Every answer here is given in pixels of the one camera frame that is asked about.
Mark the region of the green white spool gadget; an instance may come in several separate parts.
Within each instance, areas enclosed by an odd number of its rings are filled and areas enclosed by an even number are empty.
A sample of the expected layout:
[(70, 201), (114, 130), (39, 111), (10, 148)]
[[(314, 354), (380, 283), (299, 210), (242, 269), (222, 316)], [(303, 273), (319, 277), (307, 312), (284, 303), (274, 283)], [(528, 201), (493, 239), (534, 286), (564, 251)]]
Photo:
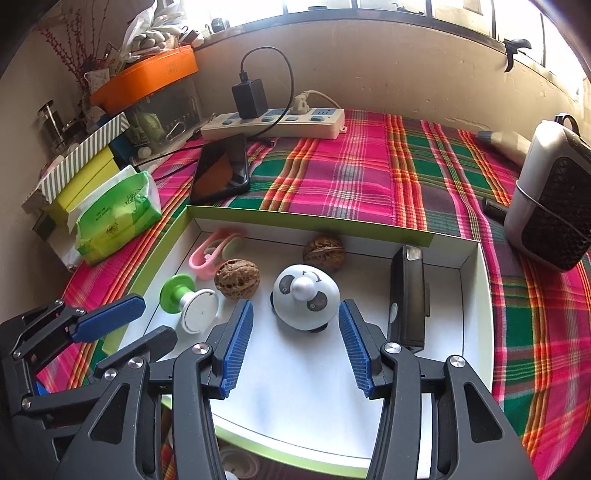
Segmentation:
[(216, 319), (219, 299), (214, 290), (197, 290), (190, 276), (177, 274), (162, 285), (159, 304), (164, 312), (180, 315), (179, 324), (185, 333), (197, 335)]

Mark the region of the black rectangular device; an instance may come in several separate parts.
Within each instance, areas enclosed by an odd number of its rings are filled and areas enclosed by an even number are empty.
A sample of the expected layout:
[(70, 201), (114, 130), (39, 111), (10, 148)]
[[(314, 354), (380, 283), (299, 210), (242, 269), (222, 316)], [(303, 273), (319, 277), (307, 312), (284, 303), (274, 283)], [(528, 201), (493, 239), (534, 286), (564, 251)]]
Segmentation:
[(418, 353), (425, 348), (426, 318), (430, 315), (422, 250), (403, 245), (392, 259), (390, 278), (387, 338)]

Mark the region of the large brown walnut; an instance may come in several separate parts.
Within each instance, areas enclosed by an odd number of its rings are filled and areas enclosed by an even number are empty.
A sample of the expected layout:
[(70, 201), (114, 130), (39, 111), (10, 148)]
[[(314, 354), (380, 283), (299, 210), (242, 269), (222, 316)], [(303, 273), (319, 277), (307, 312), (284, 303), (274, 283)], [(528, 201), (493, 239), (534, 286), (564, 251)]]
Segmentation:
[(245, 259), (230, 259), (214, 275), (215, 288), (231, 300), (250, 299), (259, 288), (259, 267)]

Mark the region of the panda white round gadget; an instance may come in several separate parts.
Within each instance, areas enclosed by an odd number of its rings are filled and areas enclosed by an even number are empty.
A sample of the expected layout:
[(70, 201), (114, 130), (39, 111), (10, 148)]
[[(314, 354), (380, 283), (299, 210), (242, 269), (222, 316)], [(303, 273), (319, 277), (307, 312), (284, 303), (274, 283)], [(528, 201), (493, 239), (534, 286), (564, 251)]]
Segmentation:
[(270, 293), (276, 317), (295, 330), (318, 333), (337, 316), (341, 292), (332, 277), (304, 264), (280, 272)]

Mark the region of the pink clip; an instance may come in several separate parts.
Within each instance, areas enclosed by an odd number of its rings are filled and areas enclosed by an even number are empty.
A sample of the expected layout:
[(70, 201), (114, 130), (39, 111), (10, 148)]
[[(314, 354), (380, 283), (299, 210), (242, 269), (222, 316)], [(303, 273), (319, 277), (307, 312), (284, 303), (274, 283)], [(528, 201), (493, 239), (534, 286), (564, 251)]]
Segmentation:
[(244, 241), (245, 235), (240, 231), (217, 229), (189, 256), (189, 268), (197, 279), (211, 280), (222, 263), (238, 257)]

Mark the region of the small brown walnut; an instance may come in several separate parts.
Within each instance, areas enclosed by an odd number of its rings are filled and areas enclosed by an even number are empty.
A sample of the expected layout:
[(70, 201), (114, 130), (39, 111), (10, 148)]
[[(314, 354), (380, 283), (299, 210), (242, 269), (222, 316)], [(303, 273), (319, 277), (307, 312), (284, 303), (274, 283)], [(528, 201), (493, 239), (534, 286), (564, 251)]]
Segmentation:
[(304, 246), (303, 262), (332, 274), (342, 269), (346, 250), (338, 237), (322, 234), (315, 236)]

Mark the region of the white bottle cap jar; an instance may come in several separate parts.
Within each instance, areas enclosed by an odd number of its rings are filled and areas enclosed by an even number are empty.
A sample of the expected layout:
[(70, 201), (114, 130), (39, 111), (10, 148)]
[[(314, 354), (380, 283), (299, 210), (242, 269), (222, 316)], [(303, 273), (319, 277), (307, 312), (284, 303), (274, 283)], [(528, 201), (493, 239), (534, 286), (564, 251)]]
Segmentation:
[(252, 480), (259, 474), (260, 462), (256, 455), (233, 446), (219, 451), (221, 465), (228, 479)]

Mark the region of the green white cardboard tray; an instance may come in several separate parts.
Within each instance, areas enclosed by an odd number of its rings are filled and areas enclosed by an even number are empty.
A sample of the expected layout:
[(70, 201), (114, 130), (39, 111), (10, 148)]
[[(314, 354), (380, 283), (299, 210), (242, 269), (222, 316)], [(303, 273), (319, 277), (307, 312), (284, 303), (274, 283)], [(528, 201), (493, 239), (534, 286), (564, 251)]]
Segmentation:
[(464, 357), (491, 385), (494, 321), (484, 250), (475, 240), (392, 226), (238, 208), (184, 209), (140, 269), (132, 289), (144, 313), (108, 335), (113, 353), (160, 326), (176, 352), (204, 340), (235, 304), (198, 264), (245, 259), (259, 270), (253, 326), (238, 384), (211, 405), (217, 435), (271, 460), (362, 478), (382, 404), (356, 385), (338, 305), (356, 302), (387, 331), (401, 311), (391, 265), (408, 247), (422, 264), (425, 321), (406, 335), (421, 357)]

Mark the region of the striped white box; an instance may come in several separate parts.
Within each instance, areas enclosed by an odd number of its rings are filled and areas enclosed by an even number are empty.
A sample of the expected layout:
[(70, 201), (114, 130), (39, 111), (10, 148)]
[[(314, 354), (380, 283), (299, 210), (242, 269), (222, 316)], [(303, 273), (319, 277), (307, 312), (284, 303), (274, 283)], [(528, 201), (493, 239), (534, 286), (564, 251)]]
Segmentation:
[(57, 165), (45, 173), (36, 187), (22, 203), (21, 208), (27, 214), (35, 209), (49, 206), (79, 173), (82, 168), (114, 139), (129, 128), (129, 121), (124, 112), (106, 122), (87, 137), (70, 154), (58, 161)]

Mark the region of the green tissue pack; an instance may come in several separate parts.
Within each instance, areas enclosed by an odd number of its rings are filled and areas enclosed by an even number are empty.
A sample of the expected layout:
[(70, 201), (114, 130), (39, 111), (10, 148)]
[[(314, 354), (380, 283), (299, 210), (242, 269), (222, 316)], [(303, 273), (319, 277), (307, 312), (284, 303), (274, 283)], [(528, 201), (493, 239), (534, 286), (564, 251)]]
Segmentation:
[(81, 259), (94, 265), (120, 250), (162, 217), (156, 183), (128, 166), (96, 188), (69, 214)]

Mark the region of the yellow box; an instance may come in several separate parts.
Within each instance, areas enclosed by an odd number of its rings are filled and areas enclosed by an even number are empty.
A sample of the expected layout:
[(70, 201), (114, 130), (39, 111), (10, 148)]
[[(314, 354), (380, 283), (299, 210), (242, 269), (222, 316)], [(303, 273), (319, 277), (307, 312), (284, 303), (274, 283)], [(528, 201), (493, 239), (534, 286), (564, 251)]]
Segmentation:
[(109, 146), (98, 152), (62, 189), (46, 209), (56, 225), (65, 225), (68, 215), (95, 189), (119, 172)]

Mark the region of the black smartphone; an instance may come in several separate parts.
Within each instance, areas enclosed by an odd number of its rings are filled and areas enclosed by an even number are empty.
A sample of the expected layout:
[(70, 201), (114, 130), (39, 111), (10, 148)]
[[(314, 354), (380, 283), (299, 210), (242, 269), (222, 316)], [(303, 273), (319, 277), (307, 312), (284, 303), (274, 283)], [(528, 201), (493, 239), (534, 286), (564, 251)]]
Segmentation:
[(243, 135), (204, 145), (189, 194), (190, 205), (205, 205), (249, 191), (249, 158)]

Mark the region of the grey black mini heater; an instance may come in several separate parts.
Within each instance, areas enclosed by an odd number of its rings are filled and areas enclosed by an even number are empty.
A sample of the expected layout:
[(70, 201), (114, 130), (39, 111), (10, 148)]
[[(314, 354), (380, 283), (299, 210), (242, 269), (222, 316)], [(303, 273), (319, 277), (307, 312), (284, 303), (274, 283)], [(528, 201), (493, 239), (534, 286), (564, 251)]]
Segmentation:
[(590, 250), (590, 145), (572, 115), (536, 128), (504, 230), (512, 247), (560, 272)]

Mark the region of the white power strip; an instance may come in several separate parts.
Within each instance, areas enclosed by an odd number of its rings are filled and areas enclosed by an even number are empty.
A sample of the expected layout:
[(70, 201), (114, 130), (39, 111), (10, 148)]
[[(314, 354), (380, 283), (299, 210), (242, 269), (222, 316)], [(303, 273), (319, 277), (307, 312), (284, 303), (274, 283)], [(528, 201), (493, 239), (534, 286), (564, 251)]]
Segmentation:
[(301, 115), (287, 113), (276, 123), (281, 113), (283, 109), (270, 109), (255, 119), (242, 119), (238, 112), (220, 114), (201, 127), (201, 136), (206, 141), (215, 141), (235, 135), (252, 137), (263, 131), (259, 138), (335, 139), (346, 131), (342, 109), (312, 108)]

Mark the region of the orange box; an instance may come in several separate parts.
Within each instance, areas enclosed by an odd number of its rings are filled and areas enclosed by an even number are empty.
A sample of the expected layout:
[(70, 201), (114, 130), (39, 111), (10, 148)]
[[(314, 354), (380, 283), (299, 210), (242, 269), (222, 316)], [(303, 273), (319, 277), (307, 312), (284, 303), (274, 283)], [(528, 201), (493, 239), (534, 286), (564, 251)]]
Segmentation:
[(175, 48), (122, 70), (93, 93), (89, 103), (113, 116), (197, 70), (192, 47)]

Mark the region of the white plug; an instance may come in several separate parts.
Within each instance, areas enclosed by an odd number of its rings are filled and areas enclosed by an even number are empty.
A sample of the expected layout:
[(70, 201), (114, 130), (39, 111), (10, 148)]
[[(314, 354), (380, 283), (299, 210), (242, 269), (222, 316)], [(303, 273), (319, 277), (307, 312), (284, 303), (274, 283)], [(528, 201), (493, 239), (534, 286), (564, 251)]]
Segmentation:
[(294, 115), (307, 114), (308, 111), (311, 110), (311, 107), (308, 104), (308, 97), (310, 96), (317, 96), (322, 99), (325, 99), (329, 102), (329, 104), (332, 104), (332, 106), (334, 106), (335, 108), (341, 109), (339, 103), (335, 102), (335, 100), (329, 97), (328, 95), (325, 95), (325, 93), (322, 93), (318, 90), (305, 90), (304, 92), (301, 92), (300, 94), (294, 96), (293, 104), (290, 106), (290, 113)]

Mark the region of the grey cone tool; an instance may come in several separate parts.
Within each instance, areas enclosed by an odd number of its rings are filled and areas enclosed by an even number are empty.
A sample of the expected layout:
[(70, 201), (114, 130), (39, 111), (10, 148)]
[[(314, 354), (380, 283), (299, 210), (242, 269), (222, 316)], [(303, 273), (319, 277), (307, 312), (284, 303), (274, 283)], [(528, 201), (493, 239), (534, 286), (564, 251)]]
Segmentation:
[(481, 130), (476, 138), (498, 150), (518, 167), (525, 163), (531, 141), (515, 131)]

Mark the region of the black charger adapter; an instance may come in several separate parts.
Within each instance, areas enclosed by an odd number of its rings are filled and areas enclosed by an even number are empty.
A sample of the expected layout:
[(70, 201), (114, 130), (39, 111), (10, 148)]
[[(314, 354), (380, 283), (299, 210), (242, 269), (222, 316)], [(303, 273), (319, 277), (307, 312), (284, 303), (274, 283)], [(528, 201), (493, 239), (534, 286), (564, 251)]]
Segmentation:
[(238, 115), (242, 119), (255, 119), (266, 113), (269, 105), (266, 100), (263, 81), (247, 80), (231, 87)]

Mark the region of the red branch decoration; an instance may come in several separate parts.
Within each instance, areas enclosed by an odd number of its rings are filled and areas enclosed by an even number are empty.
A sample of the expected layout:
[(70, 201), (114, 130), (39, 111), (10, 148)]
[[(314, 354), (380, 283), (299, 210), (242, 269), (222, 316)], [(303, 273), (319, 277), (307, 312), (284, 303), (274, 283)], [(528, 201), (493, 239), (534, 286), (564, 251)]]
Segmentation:
[(60, 5), (59, 13), (38, 27), (46, 43), (85, 93), (85, 75), (105, 65), (104, 28), (110, 1), (85, 1), (83, 6)]

